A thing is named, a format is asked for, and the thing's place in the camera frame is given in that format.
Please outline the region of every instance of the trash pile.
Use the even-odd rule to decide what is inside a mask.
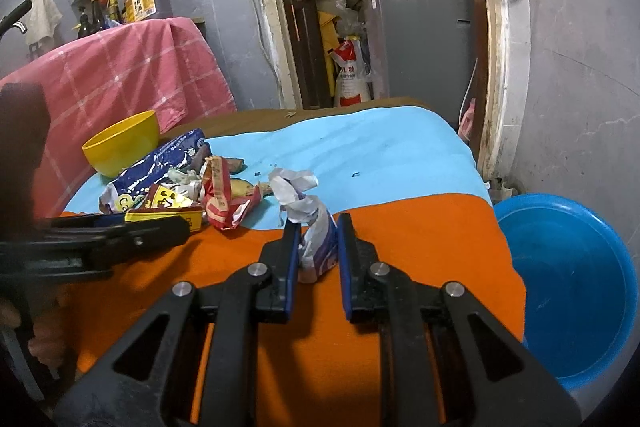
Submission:
[[[268,183],[251,184],[232,177],[246,167],[242,158],[213,154],[202,129],[193,129],[124,169],[99,199],[103,214],[125,213],[125,221],[180,216],[199,231],[208,223],[218,230],[236,229],[267,196],[294,223],[308,225],[299,245],[301,282],[315,282],[337,262],[337,229],[317,196],[310,171],[275,168]]]

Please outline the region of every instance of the triangular cutout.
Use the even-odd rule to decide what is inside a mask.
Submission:
[[[522,360],[484,323],[477,314],[467,317],[471,332],[480,350],[486,377],[497,382],[524,369]]]
[[[168,324],[169,315],[158,315],[113,363],[113,370],[139,381],[147,380]]]

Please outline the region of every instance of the door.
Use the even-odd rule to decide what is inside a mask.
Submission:
[[[331,107],[316,2],[283,2],[303,108]]]

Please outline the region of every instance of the pink checkered cloth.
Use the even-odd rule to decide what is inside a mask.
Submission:
[[[37,216],[57,216],[94,174],[82,145],[117,121],[154,109],[165,132],[237,110],[216,57],[185,18],[127,24],[70,42],[0,87],[7,82],[41,83],[49,106],[51,127],[34,181]]]

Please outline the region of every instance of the metal screw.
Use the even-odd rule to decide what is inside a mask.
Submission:
[[[171,291],[178,297],[184,297],[185,295],[189,295],[192,289],[193,286],[191,286],[191,283],[188,283],[187,281],[180,281],[174,284]]]
[[[265,263],[253,263],[250,264],[246,268],[249,275],[253,275],[254,277],[260,277],[260,275],[264,275],[267,273],[267,265]]]
[[[376,277],[384,277],[389,273],[389,265],[387,263],[373,263],[369,266],[369,271]]]
[[[444,291],[446,291],[451,297],[460,297],[465,292],[465,287],[459,282],[448,282],[446,286],[444,286]]]

